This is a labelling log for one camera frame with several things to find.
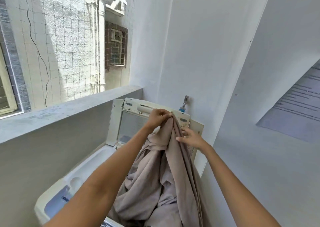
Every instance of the black cable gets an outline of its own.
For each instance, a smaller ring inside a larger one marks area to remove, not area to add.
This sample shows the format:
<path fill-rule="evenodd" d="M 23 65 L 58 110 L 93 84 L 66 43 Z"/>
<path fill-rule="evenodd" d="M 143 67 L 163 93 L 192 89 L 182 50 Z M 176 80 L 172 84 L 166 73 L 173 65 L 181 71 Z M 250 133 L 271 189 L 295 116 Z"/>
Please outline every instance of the black cable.
<path fill-rule="evenodd" d="M 32 38 L 32 27 L 31 27 L 31 22 L 30 22 L 30 18 L 29 18 L 29 3 L 28 1 L 26 0 L 26 3 L 28 5 L 28 9 L 26 10 L 26 17 L 28 18 L 28 21 L 29 21 L 29 24 L 30 24 L 30 38 L 32 40 L 32 42 L 34 43 L 35 47 L 37 48 L 37 51 L 38 51 L 38 55 L 40 56 L 40 58 L 42 59 L 42 56 L 40 55 L 40 52 L 39 52 L 39 49 L 38 49 L 38 46 L 37 44 L 34 42 L 33 38 Z M 45 104 L 45 107 L 47 107 L 47 97 L 48 97 L 48 84 L 49 84 L 49 81 L 50 81 L 50 76 L 49 76 L 49 73 L 48 73 L 48 67 L 44 61 L 44 59 L 42 59 L 44 65 L 45 65 L 45 70 L 47 72 L 47 76 L 48 76 L 48 81 L 47 81 L 47 84 L 45 86 L 45 90 L 46 90 L 46 96 L 45 96 L 45 99 L 44 99 L 44 104 Z"/>

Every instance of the window sill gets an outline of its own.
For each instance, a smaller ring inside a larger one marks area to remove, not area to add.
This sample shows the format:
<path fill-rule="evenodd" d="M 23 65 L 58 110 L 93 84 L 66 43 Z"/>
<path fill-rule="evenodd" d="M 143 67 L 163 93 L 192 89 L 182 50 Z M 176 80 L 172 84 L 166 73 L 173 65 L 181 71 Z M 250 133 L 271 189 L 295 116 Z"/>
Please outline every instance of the window sill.
<path fill-rule="evenodd" d="M 42 110 L 2 119 L 0 120 L 0 144 L 140 89 L 139 86 L 122 86 Z"/>

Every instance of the wire mesh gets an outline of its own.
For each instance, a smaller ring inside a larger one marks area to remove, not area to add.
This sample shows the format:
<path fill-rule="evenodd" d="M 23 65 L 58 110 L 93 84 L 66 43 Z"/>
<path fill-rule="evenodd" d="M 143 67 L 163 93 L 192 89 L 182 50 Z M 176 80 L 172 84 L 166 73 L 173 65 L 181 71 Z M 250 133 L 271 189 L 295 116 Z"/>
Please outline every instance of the wire mesh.
<path fill-rule="evenodd" d="M 96 93 L 100 52 L 98 0 L 5 1 L 31 108 Z M 126 28 L 127 34 L 122 34 L 126 37 L 126 50 L 121 51 L 126 57 L 123 65 L 128 69 L 134 0 L 126 2 L 123 17 L 106 11 L 105 19 Z"/>

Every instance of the beige cloth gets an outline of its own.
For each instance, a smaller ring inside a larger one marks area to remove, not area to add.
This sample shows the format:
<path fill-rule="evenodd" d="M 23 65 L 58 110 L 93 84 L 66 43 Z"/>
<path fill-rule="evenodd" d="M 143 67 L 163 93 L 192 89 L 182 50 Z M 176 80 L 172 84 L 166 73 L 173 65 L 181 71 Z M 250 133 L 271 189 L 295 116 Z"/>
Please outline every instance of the beige cloth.
<path fill-rule="evenodd" d="M 176 118 L 149 135 L 108 217 L 123 226 L 210 226 L 201 179 Z"/>

